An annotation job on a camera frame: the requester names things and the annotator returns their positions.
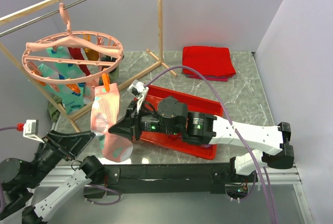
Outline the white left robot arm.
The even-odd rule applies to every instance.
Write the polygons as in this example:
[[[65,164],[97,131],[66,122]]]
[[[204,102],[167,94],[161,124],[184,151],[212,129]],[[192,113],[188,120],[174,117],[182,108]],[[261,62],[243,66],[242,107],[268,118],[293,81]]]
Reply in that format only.
[[[95,138],[92,131],[62,134],[50,131],[32,161],[9,158],[1,162],[1,223],[48,223],[57,210],[79,190],[104,177],[104,166],[94,155],[87,156],[72,175],[39,203],[27,206],[35,189],[61,161],[75,161]]]

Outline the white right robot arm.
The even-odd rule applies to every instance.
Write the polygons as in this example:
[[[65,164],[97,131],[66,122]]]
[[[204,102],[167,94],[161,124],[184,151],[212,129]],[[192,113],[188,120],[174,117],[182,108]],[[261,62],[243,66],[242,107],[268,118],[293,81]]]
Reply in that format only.
[[[291,169],[294,164],[289,123],[256,126],[229,122],[221,116],[189,111],[187,104],[171,96],[152,109],[133,100],[125,116],[110,127],[109,132],[130,141],[140,139],[142,133],[158,133],[179,138],[192,146],[244,146],[247,154],[230,161],[228,175],[235,182],[242,181],[258,168]]]

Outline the pink ribbed sock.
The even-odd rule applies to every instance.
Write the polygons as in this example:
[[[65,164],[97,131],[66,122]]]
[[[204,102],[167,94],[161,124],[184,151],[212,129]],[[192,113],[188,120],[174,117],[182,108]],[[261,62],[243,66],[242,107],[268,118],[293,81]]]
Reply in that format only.
[[[98,136],[103,157],[113,162],[124,162],[130,158],[133,144],[126,138],[111,134],[109,128],[118,119],[120,94],[116,83],[95,87],[95,98],[91,110],[91,130]]]

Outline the pink round clip hanger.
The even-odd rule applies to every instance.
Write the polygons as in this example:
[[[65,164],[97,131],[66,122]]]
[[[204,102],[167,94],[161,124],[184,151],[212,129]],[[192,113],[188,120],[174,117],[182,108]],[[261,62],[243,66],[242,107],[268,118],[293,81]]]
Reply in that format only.
[[[26,43],[22,65],[40,84],[74,89],[79,83],[109,86],[109,73],[123,59],[123,46],[113,36],[94,31],[72,31],[64,3],[59,4],[65,32]]]

